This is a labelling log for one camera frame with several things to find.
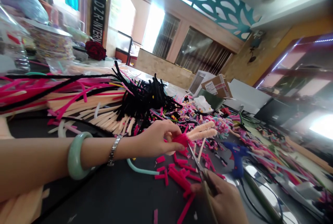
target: jade bangle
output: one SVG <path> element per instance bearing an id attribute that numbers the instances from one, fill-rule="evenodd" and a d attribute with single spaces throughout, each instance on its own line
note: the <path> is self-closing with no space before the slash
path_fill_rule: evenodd
<path id="1" fill-rule="evenodd" d="M 78 134 L 72 141 L 69 148 L 67 166 L 69 176 L 74 180 L 83 179 L 91 171 L 91 168 L 83 170 L 80 159 L 82 143 L 87 137 L 92 138 L 93 136 L 89 132 L 82 132 Z"/>

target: scissors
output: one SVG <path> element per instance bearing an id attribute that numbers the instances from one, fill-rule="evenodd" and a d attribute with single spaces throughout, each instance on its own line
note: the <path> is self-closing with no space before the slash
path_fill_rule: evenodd
<path id="1" fill-rule="evenodd" d="M 205 215 L 210 216 L 211 217 L 210 219 L 212 220 L 211 222 L 208 222 L 208 223 L 218 224 L 218 221 L 216 219 L 216 215 L 215 215 L 215 212 L 214 212 L 214 209 L 213 209 L 210 197 L 209 197 L 210 195 L 212 197 L 214 197 L 218 194 L 217 190 L 216 190 L 216 187 L 208 176 L 208 170 L 203 168 L 201 166 L 201 164 L 199 163 L 199 161 L 198 161 L 197 157 L 195 156 L 190 144 L 188 144 L 188 147 L 191 151 L 191 154 L 192 154 L 193 159 L 195 161 L 195 165 L 196 165 L 196 167 L 198 169 L 198 172 L 199 172 L 199 176 L 201 178 L 201 187 L 202 187 L 202 190 L 203 190 L 204 205 L 205 205 L 204 207 L 206 208 L 205 209 Z"/>

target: hot glue gun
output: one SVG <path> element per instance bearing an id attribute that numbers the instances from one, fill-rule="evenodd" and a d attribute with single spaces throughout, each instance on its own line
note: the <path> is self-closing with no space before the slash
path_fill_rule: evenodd
<path id="1" fill-rule="evenodd" d="M 223 142 L 223 145 L 230 149 L 231 157 L 230 160 L 234 160 L 234 168 L 232 170 L 232 175 L 235 179 L 239 179 L 243 177 L 243 156 L 247 156 L 248 148 L 245 146 L 240 146 L 232 142 Z"/>

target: cardboard box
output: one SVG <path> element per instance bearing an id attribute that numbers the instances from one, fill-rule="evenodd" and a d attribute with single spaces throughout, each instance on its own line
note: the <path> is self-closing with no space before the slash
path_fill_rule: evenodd
<path id="1" fill-rule="evenodd" d="M 210 79 L 206 82 L 203 82 L 201 84 L 201 87 L 208 91 L 209 93 L 219 97 L 231 97 L 232 94 L 228 85 L 228 82 L 223 79 L 223 76 L 219 74 L 218 76 L 214 77 L 213 79 Z"/>

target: black table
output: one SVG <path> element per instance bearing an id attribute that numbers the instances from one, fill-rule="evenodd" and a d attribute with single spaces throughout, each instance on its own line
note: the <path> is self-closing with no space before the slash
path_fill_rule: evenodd
<path id="1" fill-rule="evenodd" d="M 48 134 L 48 131 L 55 126 L 48 126 L 46 119 L 22 120 L 16 118 L 25 116 L 45 116 L 46 111 L 30 112 L 20 114 L 8 123 L 9 130 L 15 138 L 44 138 L 57 137 L 57 133 Z M 96 133 L 96 130 L 81 123 L 76 123 L 80 131 Z M 67 137 L 74 137 L 75 134 L 67 131 Z M 239 141 L 230 135 L 226 141 Z M 218 158 L 211 153 L 208 148 L 204 153 L 209 154 L 217 173 L 225 174 L 233 168 L 233 161 L 229 160 L 230 151 L 218 151 L 227 162 L 228 166 L 223 167 Z M 138 158 L 133 164 L 139 168 L 156 170 L 157 167 L 174 163 L 172 156 L 165 155 L 166 161 L 155 167 L 156 158 Z M 194 167 L 194 161 L 189 159 L 189 163 Z M 270 217 L 262 208 L 259 201 L 254 196 L 251 188 L 246 183 L 245 189 L 253 204 L 271 222 Z M 56 202 L 62 197 L 73 192 L 82 181 L 74 181 L 71 178 L 63 178 L 45 185 L 45 189 L 50 188 L 50 195 L 43 200 L 42 214 L 52 209 Z M 238 186 L 244 207 L 250 223 L 265 223 L 253 211 L 243 195 L 241 186 Z M 48 215 L 41 223 L 153 223 L 153 211 L 158 209 L 158 223 L 176 223 L 187 200 L 183 198 L 184 190 L 179 187 L 172 178 L 169 177 L 169 186 L 165 187 L 164 180 L 155 180 L 154 176 L 134 172 L 127 164 L 126 160 L 117 161 L 114 167 L 102 166 L 97 169 L 92 178 L 79 190 L 77 190 L 68 200 L 61 204 Z M 200 200 L 195 199 L 183 221 L 187 223 L 205 223 L 205 220 L 198 216 L 194 220 L 194 214 Z M 305 219 L 303 223 L 315 223 L 314 219 L 303 209 L 297 209 L 296 217 Z"/>

